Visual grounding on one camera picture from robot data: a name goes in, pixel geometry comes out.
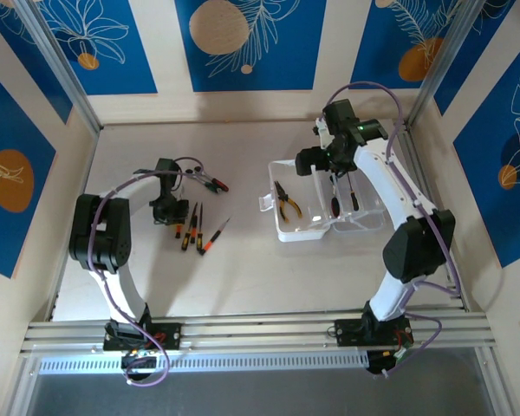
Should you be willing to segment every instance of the pliers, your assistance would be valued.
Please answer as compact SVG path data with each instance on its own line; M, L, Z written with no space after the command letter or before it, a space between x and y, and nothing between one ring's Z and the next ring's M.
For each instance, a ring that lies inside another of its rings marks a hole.
M276 186L277 191L277 198L279 199L279 213L281 214L281 217L283 218L283 221L285 223L289 222L289 219L285 215L285 203L289 203L293 208L295 208L296 214L299 218L302 218L302 211L301 208L296 204L296 202L289 198L289 195L285 192L279 181L275 181L274 185Z

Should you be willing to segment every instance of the yellow pliers handle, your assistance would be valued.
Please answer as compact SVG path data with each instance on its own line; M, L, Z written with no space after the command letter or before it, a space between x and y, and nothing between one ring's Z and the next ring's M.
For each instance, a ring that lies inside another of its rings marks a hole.
M291 199L287 198L287 201L280 199L279 201L279 213L281 214L281 218L283 218L283 221L287 224L289 222L289 218L285 215L285 202L288 202L293 208L295 208L296 215L299 218L302 218L302 211L301 208L296 204L296 202Z

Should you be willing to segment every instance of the plastic organizer tray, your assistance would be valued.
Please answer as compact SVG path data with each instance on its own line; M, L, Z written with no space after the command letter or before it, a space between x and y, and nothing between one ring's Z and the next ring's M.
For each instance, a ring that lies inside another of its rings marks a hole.
M278 160L268 165L270 173L270 193L260 198L260 211L274 209L276 229L283 242L317 240L329 231L355 234L381 229L386 220L386 210L374 187L360 171L350 172L349 177L358 200L359 210L355 211L350 196L347 177L337 180L335 196L339 201L340 215L335 218L331 212L331 199L334 187L330 181L331 172L317 172L313 169L310 176L298 176L294 160ZM289 222L285 223L279 215L279 199L274 181L278 180L289 197L295 200L302 211L298 218L295 209L285 204Z

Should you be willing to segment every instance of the white tabletop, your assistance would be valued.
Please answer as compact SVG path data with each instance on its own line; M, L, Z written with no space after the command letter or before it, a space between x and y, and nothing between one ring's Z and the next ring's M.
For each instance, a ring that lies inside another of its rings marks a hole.
M330 231L318 241L281 243L274 213L259 211L258 197L270 191L269 162L294 159L304 147L316 146L311 129L311 122L287 121L108 127L102 132L87 193L102 193L137 169L154 168L158 158L181 156L201 159L207 172L231 189L215 195L194 181L184 182L191 207L204 202L206 241L231 216L204 257L194 246L182 252L172 227L153 224L151 208L132 217L129 265L153 316L356 309L375 293L385 273L381 253L393 233L389 220L383 231L358 237ZM445 272L439 270L430 280L446 284ZM414 305L450 302L436 290L420 290L411 300ZM108 317L97 283L69 259L55 321Z

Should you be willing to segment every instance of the ventilation grille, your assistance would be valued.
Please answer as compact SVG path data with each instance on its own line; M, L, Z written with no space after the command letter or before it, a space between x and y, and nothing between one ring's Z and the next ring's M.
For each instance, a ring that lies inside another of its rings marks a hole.
M366 368L367 353L347 351L331 353L288 354L193 354L170 356L171 372L221 372L300 370L315 368ZM166 367L161 356L156 367L147 365L138 372L150 373ZM107 355L78 355L74 357L44 358L39 374L117 374L120 357Z

